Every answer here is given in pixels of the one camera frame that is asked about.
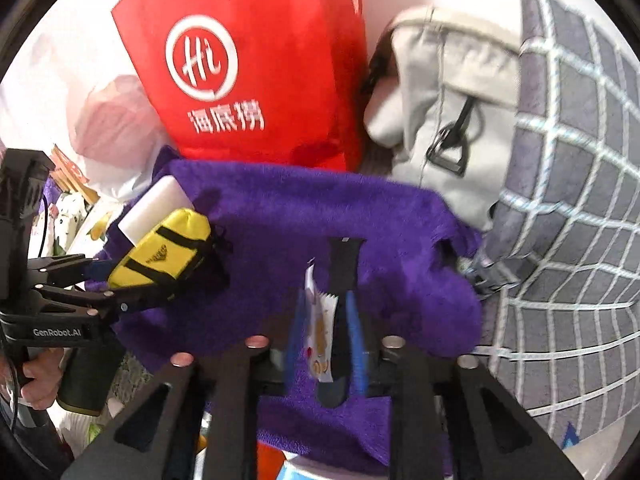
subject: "purple towel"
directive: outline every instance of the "purple towel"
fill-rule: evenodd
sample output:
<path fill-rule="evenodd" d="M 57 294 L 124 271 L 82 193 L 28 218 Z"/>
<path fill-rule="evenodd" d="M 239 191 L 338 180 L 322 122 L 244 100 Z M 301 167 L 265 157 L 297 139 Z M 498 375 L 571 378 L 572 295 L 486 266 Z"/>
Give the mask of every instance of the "purple towel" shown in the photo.
<path fill-rule="evenodd" d="M 285 166 L 184 160 L 165 149 L 155 180 L 172 174 L 197 211 L 227 229 L 234 251 L 225 265 L 229 289 L 214 294 L 206 277 L 165 308 L 124 317 L 119 339 L 151 371 L 174 352 L 220 352 L 258 332 L 303 285 L 316 259 L 321 290 L 328 278 L 328 236 L 367 242 L 358 268 L 360 308 L 425 351 L 456 356 L 478 342 L 481 308 L 471 286 L 443 264 L 440 243 L 471 256 L 479 234 L 460 223 L 435 193 L 357 174 Z M 130 244 L 112 226 L 106 251 L 119 258 Z M 388 464 L 388 400 L 352 396 L 322 408 L 300 356 L 285 399 L 263 399 L 258 437 L 323 463 L 363 472 Z"/>

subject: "yellow bag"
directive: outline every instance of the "yellow bag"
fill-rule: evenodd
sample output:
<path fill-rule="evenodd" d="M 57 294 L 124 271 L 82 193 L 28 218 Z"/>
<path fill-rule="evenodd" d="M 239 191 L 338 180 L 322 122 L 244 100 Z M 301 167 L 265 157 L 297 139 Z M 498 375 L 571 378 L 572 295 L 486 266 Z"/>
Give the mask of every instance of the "yellow bag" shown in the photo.
<path fill-rule="evenodd" d="M 109 276 L 109 286 L 173 286 L 212 251 L 214 237 L 206 216 L 176 209 L 118 263 Z"/>

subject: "white circle logo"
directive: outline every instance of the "white circle logo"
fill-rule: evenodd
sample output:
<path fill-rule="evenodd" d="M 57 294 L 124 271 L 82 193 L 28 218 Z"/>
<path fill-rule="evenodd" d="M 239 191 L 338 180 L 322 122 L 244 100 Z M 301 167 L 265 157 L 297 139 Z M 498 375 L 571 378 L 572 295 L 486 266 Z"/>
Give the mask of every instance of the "white circle logo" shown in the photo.
<path fill-rule="evenodd" d="M 217 89 L 212 86 L 223 74 L 223 63 L 216 59 L 216 42 L 226 53 L 226 74 Z M 231 35 L 218 21 L 203 14 L 186 16 L 169 32 L 164 51 L 166 65 L 172 79 L 189 97 L 198 101 L 217 101 L 231 92 L 238 78 L 238 51 Z M 184 64 L 176 69 L 176 59 Z"/>

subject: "red paper bag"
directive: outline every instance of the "red paper bag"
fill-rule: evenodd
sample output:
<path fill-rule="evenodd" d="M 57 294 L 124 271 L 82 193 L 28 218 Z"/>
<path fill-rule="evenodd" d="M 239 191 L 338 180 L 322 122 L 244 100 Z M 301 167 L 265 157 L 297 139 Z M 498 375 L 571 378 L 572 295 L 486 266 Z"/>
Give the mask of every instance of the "red paper bag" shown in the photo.
<path fill-rule="evenodd" d="M 361 0 L 121 0 L 113 18 L 189 158 L 355 170 Z"/>

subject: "gray checkered fabric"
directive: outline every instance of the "gray checkered fabric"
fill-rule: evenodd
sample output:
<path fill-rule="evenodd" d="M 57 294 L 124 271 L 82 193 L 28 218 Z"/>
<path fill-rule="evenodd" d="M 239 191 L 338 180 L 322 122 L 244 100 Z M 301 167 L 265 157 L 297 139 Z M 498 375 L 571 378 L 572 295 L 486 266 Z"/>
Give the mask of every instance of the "gray checkered fabric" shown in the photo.
<path fill-rule="evenodd" d="M 640 402 L 638 74 L 593 22 L 522 0 L 517 131 L 486 255 L 521 280 L 476 349 L 562 444 Z"/>

